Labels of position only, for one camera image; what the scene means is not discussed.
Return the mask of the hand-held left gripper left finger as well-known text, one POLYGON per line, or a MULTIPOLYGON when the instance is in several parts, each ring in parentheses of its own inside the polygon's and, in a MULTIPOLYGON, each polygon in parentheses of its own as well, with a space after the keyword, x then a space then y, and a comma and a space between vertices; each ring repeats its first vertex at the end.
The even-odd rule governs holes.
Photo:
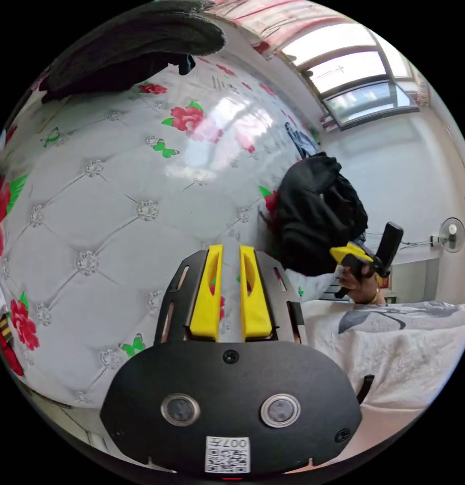
POLYGON ((206 251, 198 292, 189 324, 196 339, 218 339, 223 313, 222 266, 224 246, 209 246, 206 251))

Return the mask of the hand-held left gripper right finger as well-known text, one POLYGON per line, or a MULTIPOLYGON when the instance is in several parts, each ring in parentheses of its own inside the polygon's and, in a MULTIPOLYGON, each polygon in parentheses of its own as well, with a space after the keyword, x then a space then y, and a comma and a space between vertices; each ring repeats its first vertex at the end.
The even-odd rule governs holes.
POLYGON ((239 247, 242 338, 268 339, 273 327, 254 247, 239 247))

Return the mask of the person's right hand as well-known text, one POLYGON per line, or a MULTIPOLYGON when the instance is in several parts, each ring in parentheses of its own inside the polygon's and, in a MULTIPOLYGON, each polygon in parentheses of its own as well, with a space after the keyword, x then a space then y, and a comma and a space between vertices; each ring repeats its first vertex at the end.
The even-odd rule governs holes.
POLYGON ((358 279, 350 267, 344 266, 339 280, 341 287, 347 289, 348 296, 357 305, 384 305, 385 299, 379 288, 376 274, 367 277, 370 273, 368 265, 363 265, 361 273, 363 277, 358 279))

